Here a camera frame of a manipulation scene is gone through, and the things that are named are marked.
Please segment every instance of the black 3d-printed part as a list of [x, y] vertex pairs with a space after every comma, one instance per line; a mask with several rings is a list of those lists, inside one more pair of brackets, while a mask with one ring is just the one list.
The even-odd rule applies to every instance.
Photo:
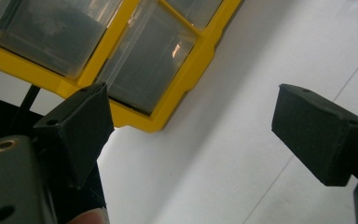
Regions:
[[0, 139], [0, 223], [56, 223], [47, 185], [41, 181], [26, 136]]
[[83, 187], [114, 130], [105, 84], [82, 89], [34, 126], [59, 186]]
[[358, 149], [358, 117], [312, 91], [280, 88], [272, 131], [323, 184], [346, 186]]

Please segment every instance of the yellow frame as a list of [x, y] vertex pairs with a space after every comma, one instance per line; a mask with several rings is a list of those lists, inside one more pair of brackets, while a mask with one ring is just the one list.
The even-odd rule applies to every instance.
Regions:
[[[76, 79], [55, 74], [4, 49], [0, 49], [0, 70], [67, 98], [80, 88], [93, 83], [104, 61], [119, 44], [127, 27], [127, 21], [139, 2], [140, 0], [122, 1], [111, 25], [103, 35], [85, 69]], [[110, 100], [113, 121], [117, 127], [130, 125], [149, 133], [159, 131], [164, 127], [182, 97], [187, 91], [194, 88], [211, 62], [215, 45], [241, 0], [223, 0], [209, 24], [202, 30], [190, 24], [166, 0], [159, 0], [158, 3], [192, 31], [198, 39], [150, 116]]]

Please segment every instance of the white surface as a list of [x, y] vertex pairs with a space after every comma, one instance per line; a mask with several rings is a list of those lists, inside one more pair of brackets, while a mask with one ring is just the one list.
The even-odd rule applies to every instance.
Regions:
[[[16, 104], [28, 86], [1, 77]], [[281, 83], [358, 114], [358, 0], [246, 0], [167, 127], [112, 134], [99, 159], [111, 223], [354, 223], [356, 179], [324, 187], [270, 131]]]

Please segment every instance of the plastic compartment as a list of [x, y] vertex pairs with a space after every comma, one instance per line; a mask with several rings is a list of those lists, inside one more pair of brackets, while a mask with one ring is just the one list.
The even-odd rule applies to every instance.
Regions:
[[0, 47], [79, 75], [121, 0], [0, 0]]
[[197, 28], [205, 28], [222, 0], [166, 0]]
[[141, 2], [128, 26], [97, 81], [110, 86], [109, 96], [116, 101], [150, 114], [196, 36], [154, 1]]

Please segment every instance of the mounting hole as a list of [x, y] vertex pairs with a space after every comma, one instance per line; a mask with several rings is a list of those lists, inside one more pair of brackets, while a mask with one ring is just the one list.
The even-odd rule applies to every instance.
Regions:
[[58, 120], [57, 119], [51, 119], [48, 121], [47, 125], [49, 126], [53, 126], [53, 125], [56, 125], [58, 124]]
[[8, 151], [16, 145], [16, 140], [8, 139], [0, 142], [0, 152]]
[[353, 119], [351, 119], [349, 121], [349, 123], [352, 124], [352, 125], [358, 125], [358, 122], [356, 120], [353, 120]]
[[0, 222], [8, 219], [13, 215], [15, 208], [13, 205], [7, 205], [0, 208]]

